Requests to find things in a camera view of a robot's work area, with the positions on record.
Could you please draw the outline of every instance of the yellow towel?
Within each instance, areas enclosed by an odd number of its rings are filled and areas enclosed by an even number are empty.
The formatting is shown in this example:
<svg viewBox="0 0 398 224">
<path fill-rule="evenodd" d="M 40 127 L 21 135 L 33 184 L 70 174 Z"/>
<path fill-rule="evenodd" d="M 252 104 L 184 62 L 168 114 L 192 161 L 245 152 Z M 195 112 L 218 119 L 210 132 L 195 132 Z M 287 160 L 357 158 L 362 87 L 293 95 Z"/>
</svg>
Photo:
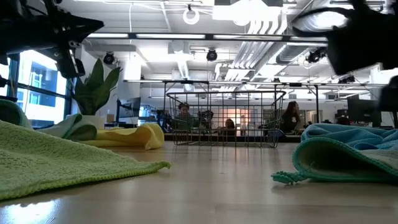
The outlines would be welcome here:
<svg viewBox="0 0 398 224">
<path fill-rule="evenodd" d="M 158 124 L 147 123 L 138 128 L 98 130 L 95 140 L 81 143 L 96 147 L 144 146 L 145 149 L 156 149 L 164 145 L 164 134 Z"/>
</svg>

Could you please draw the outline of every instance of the white pot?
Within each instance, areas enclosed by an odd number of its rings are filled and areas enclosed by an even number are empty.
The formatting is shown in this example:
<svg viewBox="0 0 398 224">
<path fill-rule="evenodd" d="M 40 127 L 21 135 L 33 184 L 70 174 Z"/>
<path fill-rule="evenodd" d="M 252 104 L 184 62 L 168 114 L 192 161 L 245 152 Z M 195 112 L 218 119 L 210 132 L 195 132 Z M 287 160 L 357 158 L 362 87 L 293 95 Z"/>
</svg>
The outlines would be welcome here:
<svg viewBox="0 0 398 224">
<path fill-rule="evenodd" d="M 102 116 L 83 115 L 83 119 L 94 124 L 97 129 L 104 129 L 105 127 L 105 118 Z"/>
</svg>

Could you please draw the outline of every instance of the wooden floor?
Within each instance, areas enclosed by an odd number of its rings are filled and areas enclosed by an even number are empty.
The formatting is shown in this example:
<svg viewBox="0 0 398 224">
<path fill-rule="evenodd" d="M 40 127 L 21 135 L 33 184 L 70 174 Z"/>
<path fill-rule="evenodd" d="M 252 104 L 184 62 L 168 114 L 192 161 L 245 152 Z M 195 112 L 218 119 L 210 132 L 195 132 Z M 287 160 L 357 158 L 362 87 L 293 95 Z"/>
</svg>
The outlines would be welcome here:
<svg viewBox="0 0 398 224">
<path fill-rule="evenodd" d="M 174 146 L 114 149 L 170 170 L 52 190 L 0 203 L 0 223 L 397 223 L 398 187 L 272 181 L 291 170 L 295 144 L 277 149 Z"/>
</svg>

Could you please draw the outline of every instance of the column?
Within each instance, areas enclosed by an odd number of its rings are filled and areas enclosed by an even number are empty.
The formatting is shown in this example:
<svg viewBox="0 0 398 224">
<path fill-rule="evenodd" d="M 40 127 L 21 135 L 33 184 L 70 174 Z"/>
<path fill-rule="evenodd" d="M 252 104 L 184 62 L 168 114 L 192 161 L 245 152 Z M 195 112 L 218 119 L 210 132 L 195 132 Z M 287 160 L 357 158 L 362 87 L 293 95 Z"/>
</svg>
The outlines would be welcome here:
<svg viewBox="0 0 398 224">
<path fill-rule="evenodd" d="M 135 52 L 130 53 L 130 58 L 122 61 L 119 66 L 123 69 L 118 81 L 118 98 L 128 100 L 140 97 L 140 83 L 128 83 L 123 80 L 140 80 L 142 59 Z M 138 118 L 120 118 L 120 121 L 137 124 Z"/>
</svg>

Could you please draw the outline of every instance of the security camera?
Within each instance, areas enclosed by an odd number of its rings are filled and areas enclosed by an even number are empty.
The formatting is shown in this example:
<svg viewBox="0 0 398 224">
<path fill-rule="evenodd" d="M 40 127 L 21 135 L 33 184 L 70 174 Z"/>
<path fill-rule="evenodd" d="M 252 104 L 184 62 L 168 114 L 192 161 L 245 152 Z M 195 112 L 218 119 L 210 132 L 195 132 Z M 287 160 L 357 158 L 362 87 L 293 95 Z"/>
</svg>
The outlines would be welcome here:
<svg viewBox="0 0 398 224">
<path fill-rule="evenodd" d="M 310 51 L 306 61 L 308 63 L 317 63 L 324 57 L 326 57 L 326 47 L 319 47 L 316 50 Z"/>
<path fill-rule="evenodd" d="M 215 60 L 217 60 L 217 53 L 215 49 L 209 49 L 209 52 L 207 53 L 207 61 L 209 62 L 214 62 Z"/>
<path fill-rule="evenodd" d="M 113 56 L 113 52 L 107 52 L 104 57 L 104 63 L 107 65 L 113 65 L 116 63 L 116 59 Z"/>
</svg>

